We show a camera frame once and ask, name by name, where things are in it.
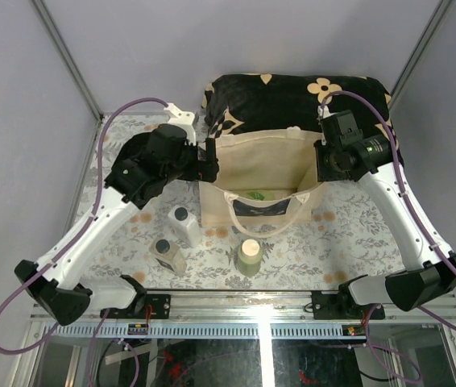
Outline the green liquid bottle black cap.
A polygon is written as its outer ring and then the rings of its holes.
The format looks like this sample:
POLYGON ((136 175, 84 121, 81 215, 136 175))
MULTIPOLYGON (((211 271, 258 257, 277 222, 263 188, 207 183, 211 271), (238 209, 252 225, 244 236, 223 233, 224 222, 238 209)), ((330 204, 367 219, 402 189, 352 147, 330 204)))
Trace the green liquid bottle black cap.
POLYGON ((256 201, 273 201, 276 199, 275 193, 272 190, 248 190, 245 192, 246 198, 256 201))

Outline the clear beige bottle black cap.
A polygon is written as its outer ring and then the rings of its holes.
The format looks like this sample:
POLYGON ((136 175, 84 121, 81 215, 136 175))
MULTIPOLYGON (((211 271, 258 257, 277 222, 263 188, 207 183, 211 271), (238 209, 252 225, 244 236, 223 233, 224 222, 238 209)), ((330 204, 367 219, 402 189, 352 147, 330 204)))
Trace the clear beige bottle black cap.
POLYGON ((187 269, 187 263, 180 247, 168 239, 155 239, 150 246, 150 253, 163 268, 168 269, 178 277, 182 277, 187 269))

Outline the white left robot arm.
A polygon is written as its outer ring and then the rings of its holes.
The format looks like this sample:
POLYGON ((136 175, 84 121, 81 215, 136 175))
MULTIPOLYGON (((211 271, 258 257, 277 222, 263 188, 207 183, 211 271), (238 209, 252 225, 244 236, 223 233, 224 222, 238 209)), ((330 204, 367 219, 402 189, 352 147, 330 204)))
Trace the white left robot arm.
POLYGON ((168 123, 134 135, 99 181, 96 202, 52 250, 37 261, 22 260, 16 277, 61 326, 95 310, 138 318, 147 307, 147 291, 133 277, 85 281, 84 272, 110 237, 166 185, 174 180, 213 182, 218 171, 213 138, 198 146, 183 128, 168 123))

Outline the beige canvas tote bag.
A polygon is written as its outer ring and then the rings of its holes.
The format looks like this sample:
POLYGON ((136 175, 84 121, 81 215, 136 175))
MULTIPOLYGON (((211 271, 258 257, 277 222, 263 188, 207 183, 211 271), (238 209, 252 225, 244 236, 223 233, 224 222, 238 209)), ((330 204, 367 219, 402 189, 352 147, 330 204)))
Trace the beige canvas tote bag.
POLYGON ((201 225, 269 238, 309 222, 326 188, 317 180, 314 144, 321 138, 299 127, 216 138, 217 180, 199 185, 201 225), (276 199, 246 198, 246 191, 259 189, 272 190, 276 199))

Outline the green bottle cream cap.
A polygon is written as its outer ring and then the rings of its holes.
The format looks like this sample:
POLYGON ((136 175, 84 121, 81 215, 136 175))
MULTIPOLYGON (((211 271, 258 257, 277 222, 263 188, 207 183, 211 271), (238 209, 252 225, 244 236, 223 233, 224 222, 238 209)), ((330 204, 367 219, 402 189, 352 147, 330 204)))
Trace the green bottle cream cap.
POLYGON ((238 248, 236 267, 246 277, 253 277, 260 270, 263 248, 256 239, 244 240, 238 248))

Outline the black floral plush pillow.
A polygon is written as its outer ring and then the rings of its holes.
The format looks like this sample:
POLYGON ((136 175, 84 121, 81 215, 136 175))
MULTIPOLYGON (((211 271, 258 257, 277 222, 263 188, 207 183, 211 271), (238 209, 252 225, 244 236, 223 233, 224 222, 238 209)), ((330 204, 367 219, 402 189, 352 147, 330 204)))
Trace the black floral plush pillow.
POLYGON ((208 136, 218 138, 288 127, 320 132, 317 108, 321 102, 326 102, 331 113, 351 111, 365 137, 387 134, 361 102, 346 95, 329 96, 341 90, 368 101, 390 131, 395 131, 388 109, 391 95, 372 77, 245 73, 223 75, 206 86, 202 107, 208 136))

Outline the white bottle black cap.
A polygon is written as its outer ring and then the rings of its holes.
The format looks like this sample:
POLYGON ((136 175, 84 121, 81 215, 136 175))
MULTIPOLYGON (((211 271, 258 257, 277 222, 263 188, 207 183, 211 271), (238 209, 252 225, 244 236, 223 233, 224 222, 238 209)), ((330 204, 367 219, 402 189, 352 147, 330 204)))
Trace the white bottle black cap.
POLYGON ((197 247, 202 238, 199 222, 194 214, 183 206, 174 206, 168 212, 168 218, 176 236, 191 248, 197 247))

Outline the floral table cloth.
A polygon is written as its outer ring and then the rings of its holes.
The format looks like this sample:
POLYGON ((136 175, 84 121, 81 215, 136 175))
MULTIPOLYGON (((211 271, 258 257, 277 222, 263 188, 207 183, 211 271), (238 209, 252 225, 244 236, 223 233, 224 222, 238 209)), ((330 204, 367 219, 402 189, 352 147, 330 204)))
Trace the floral table cloth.
POLYGON ((147 288, 220 290, 334 289, 364 274, 402 266, 392 234, 371 199, 356 185, 330 185, 309 223, 274 234, 272 226, 203 227, 201 242, 180 245, 187 268, 176 275, 151 253, 158 239, 176 241, 168 213, 182 206, 199 215, 197 184, 177 181, 130 218, 92 259, 89 280, 127 274, 147 288))

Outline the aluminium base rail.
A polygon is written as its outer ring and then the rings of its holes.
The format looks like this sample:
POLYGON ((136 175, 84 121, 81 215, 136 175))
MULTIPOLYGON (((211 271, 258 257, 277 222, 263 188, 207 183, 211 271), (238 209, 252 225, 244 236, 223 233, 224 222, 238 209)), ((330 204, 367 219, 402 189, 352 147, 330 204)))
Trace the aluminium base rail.
POLYGON ((76 322, 57 327, 61 337, 89 338, 255 338, 268 329, 275 339, 361 339, 367 324, 435 327, 435 314, 456 324, 453 294, 404 312, 393 305, 344 312, 334 291, 153 290, 138 314, 112 310, 104 318, 88 311, 76 322))

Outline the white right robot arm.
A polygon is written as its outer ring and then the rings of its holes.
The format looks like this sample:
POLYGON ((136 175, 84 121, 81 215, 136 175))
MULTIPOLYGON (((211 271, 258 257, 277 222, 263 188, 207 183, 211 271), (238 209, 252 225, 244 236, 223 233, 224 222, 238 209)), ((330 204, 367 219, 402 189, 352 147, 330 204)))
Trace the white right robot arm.
POLYGON ((390 139, 382 134, 365 137, 348 110, 318 112, 322 138, 314 144, 317 179, 356 182, 381 213, 404 266, 396 273, 356 277, 340 285, 339 312, 355 318, 373 304, 410 311, 453 291, 456 252, 410 192, 390 139))

